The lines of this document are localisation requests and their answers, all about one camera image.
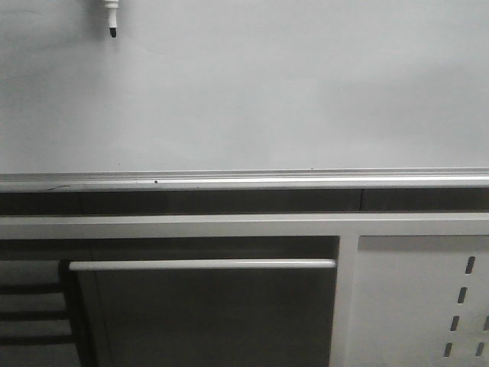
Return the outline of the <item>white whiteboard marker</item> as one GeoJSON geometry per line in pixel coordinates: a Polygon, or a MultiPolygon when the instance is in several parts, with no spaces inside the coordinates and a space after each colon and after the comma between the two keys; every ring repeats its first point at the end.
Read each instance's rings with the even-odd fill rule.
{"type": "Polygon", "coordinates": [[[102,0],[110,36],[117,37],[119,0],[102,0]]]}

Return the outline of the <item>dark chair backrest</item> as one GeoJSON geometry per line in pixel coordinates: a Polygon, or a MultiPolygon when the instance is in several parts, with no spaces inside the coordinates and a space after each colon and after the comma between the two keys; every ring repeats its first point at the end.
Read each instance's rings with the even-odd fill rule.
{"type": "Polygon", "coordinates": [[[81,365],[58,261],[1,262],[1,365],[81,365]]]}

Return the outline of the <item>white horizontal rail bar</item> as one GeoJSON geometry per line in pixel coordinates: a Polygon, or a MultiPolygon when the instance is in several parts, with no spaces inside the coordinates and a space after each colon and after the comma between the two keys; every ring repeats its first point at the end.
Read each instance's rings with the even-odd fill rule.
{"type": "Polygon", "coordinates": [[[334,259],[197,259],[155,261],[72,261],[70,271],[159,271],[197,269],[334,269],[334,259]]]}

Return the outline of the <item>white whiteboard with aluminium frame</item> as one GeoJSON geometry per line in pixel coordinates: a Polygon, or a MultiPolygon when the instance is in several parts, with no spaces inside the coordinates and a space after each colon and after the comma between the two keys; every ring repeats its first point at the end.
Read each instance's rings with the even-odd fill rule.
{"type": "Polygon", "coordinates": [[[486,1],[1,3],[1,189],[486,187],[486,1]]]}

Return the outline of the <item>white metal stand frame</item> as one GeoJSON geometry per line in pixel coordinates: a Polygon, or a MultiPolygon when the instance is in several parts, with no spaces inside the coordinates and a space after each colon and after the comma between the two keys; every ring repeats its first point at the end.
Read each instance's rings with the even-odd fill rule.
{"type": "Polygon", "coordinates": [[[486,366],[486,213],[6,216],[3,239],[336,236],[333,366],[486,366]]]}

